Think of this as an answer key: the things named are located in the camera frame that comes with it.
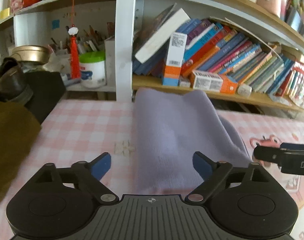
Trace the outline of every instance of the colorful book spine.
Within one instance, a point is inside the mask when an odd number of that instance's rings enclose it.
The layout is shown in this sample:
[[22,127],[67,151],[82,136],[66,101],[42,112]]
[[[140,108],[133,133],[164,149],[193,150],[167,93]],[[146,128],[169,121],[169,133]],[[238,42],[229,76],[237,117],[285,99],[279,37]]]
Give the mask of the colorful book spine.
[[248,52],[250,52],[252,49],[256,48],[256,46],[257,46],[256,44],[251,44],[250,46],[243,48],[239,52],[239,54],[237,54],[234,58],[229,60],[227,63],[225,63],[219,69],[215,70],[214,73],[224,74],[224,73],[230,72],[230,70],[232,70],[237,63],[242,61],[249,54]]
[[220,60],[213,67],[209,68],[209,72],[214,73],[217,70],[220,70],[221,67],[227,67],[230,63],[233,62],[233,59],[243,52],[246,48],[252,45],[251,41],[246,41],[243,45],[239,46],[236,50],[231,51],[229,55]]
[[237,31],[236,30],[231,30],[228,35],[226,35],[223,39],[221,39],[216,46],[218,46],[220,49],[226,44],[228,43],[231,39],[233,39],[235,36],[237,35]]
[[251,50],[252,52],[248,52],[247,56],[244,57],[243,60],[240,60],[238,63],[236,63],[233,67],[233,73],[236,73],[239,71],[247,62],[251,61],[253,58],[255,58],[258,54],[262,52],[261,47],[258,45],[257,47],[253,48]]
[[186,46],[188,46],[191,41],[199,36],[207,27],[211,25],[210,21],[207,19],[202,20],[202,22],[197,25],[187,36]]
[[286,90],[285,90],[285,95],[286,95],[286,96],[288,96],[288,92],[290,91],[290,88],[291,88],[291,85],[292,85],[292,82],[293,82],[295,73],[296,73],[296,71],[295,71],[295,70],[292,70],[292,75],[291,75],[290,82],[288,83],[288,85],[287,85],[287,87],[286,87]]
[[215,36],[223,26],[220,23],[214,25],[208,33],[204,34],[204,36],[199,39],[190,49],[186,48],[184,52],[183,61],[186,62],[189,60],[202,46],[207,43],[213,36]]
[[284,68],[284,62],[277,58],[275,62],[266,69],[254,82],[250,84],[252,89],[257,92],[264,84],[266,80],[269,80],[274,73],[279,69]]
[[292,92],[293,92],[293,89],[295,87],[295,84],[297,82],[297,79],[298,79],[298,76],[300,75],[300,73],[295,70],[295,73],[294,73],[294,76],[293,76],[293,80],[292,80],[292,83],[291,83],[291,86],[290,86],[290,89],[288,90],[288,95],[291,95]]
[[247,81],[245,81],[245,84],[251,86],[251,84],[260,77],[264,73],[265,70],[267,70],[275,61],[277,57],[273,56],[264,66],[262,66],[253,76],[251,76]]
[[202,48],[199,49],[188,61],[182,65],[181,74],[185,72],[190,66],[197,62],[203,55],[205,55],[211,48],[213,48],[221,39],[223,39],[231,29],[228,26],[224,26],[213,38],[211,38]]
[[239,84],[243,84],[249,78],[251,78],[262,66],[265,65],[272,58],[272,52],[268,53],[265,58],[255,67],[253,68],[247,75],[245,75],[242,79],[239,80]]
[[181,75],[185,78],[187,78],[193,70],[197,69],[200,65],[202,65],[204,62],[206,62],[209,58],[211,58],[213,55],[215,55],[220,50],[219,47],[214,46],[211,48],[205,55],[200,58],[197,62],[195,62],[192,66],[187,68],[183,73],[181,72]]
[[183,34],[189,34],[200,23],[201,23],[201,20],[194,19],[194,21],[191,21],[191,23],[188,25],[188,27],[186,27],[186,29],[184,31],[182,31],[181,33],[183,33]]
[[290,61],[287,68],[276,78],[272,86],[267,90],[267,94],[274,95],[276,91],[279,89],[280,85],[284,82],[286,76],[290,73],[291,69],[294,66],[294,61]]
[[234,78],[237,82],[241,80],[245,75],[247,75],[255,66],[257,66],[263,58],[266,56],[266,53],[261,52],[247,64],[245,64],[241,69],[235,73],[231,73],[230,76]]
[[215,24],[212,23],[209,27],[207,27],[205,30],[202,31],[202,33],[195,37],[189,45],[186,46],[186,50],[192,48],[194,46],[195,43],[197,43],[205,34],[207,34],[210,30],[212,30],[214,28]]
[[281,84],[281,86],[279,87],[279,89],[276,92],[277,96],[282,97],[285,94],[285,90],[287,88],[288,83],[290,82],[292,74],[293,74],[292,71],[290,71],[290,73],[288,73],[284,82]]
[[207,71],[212,67],[217,61],[219,61],[225,54],[229,53],[237,44],[239,44],[245,36],[243,33],[238,33],[234,38],[232,38],[228,43],[226,43],[222,49],[217,52],[213,57],[207,60],[199,70]]

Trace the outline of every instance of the blue sticker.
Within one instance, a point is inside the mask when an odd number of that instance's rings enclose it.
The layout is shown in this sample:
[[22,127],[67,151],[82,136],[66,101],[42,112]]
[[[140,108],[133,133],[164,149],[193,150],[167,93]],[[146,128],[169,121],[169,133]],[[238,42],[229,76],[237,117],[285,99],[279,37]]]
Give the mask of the blue sticker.
[[92,80],[92,71],[81,71],[81,79],[82,80]]
[[60,20],[53,20],[52,21],[52,30],[60,28]]

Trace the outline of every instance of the qr code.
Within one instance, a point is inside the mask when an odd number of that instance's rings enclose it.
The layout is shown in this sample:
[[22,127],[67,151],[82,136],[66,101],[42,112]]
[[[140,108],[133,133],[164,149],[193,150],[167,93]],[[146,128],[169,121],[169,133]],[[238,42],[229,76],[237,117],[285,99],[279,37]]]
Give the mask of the qr code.
[[184,40],[180,36],[173,35],[172,46],[183,47],[184,46]]
[[176,60],[170,60],[169,61],[169,65],[170,66],[181,66],[181,62],[180,61],[176,61]]

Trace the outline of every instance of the table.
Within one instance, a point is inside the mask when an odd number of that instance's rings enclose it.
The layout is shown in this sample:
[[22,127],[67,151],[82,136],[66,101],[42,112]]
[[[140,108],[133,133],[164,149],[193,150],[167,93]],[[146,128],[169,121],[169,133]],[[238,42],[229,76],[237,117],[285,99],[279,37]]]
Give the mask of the table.
[[[13,236],[5,208],[10,199],[45,163],[69,167],[79,160],[91,161],[103,152],[112,156],[111,170],[101,180],[119,197],[133,192],[135,153],[133,104],[109,101],[63,100],[42,124],[28,158],[22,163],[6,197],[0,203],[0,240]],[[278,147],[281,142],[304,143],[304,123],[255,114],[218,111],[238,130],[249,152],[258,143]],[[295,199],[300,215],[291,235],[304,240],[304,176],[268,170]]]

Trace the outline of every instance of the barcode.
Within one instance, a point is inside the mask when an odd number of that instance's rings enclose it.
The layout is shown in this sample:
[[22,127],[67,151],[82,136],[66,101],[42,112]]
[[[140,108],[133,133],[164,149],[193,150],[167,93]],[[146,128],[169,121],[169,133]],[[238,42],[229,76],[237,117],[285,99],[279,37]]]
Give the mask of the barcode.
[[183,47],[184,46],[184,40],[180,39],[179,36],[174,36],[173,35],[172,46]]
[[170,66],[181,66],[181,62],[176,61],[176,60],[170,60],[169,65]]
[[211,85],[210,80],[198,78],[198,79],[196,79],[194,88],[202,89],[202,90],[209,90],[210,85]]
[[220,91],[222,86],[222,81],[212,80],[209,90]]

